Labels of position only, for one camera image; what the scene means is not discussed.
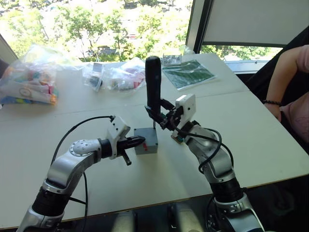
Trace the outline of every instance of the green booklet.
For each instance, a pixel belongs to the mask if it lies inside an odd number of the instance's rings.
[[[178,90],[199,85],[215,77],[197,60],[162,68],[164,74]]]

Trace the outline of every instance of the gray box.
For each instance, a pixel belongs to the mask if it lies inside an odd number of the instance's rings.
[[[143,136],[146,140],[135,147],[137,155],[157,153],[158,151],[158,138],[156,136],[155,128],[137,128],[134,129],[134,136]]]

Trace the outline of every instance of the bracelet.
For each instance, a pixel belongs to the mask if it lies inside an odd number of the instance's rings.
[[[263,104],[265,104],[265,103],[282,106],[281,102],[278,102],[278,101],[263,100]]]

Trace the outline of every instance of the pink shirt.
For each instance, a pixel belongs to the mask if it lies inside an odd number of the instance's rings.
[[[300,71],[309,73],[309,45],[302,46],[297,58],[297,67]],[[284,112],[297,135],[309,143],[309,92],[280,110]]]

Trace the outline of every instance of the black handle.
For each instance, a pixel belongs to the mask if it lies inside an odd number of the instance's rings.
[[[161,61],[159,57],[148,57],[146,59],[145,79],[147,85],[147,105],[156,114],[160,114]]]

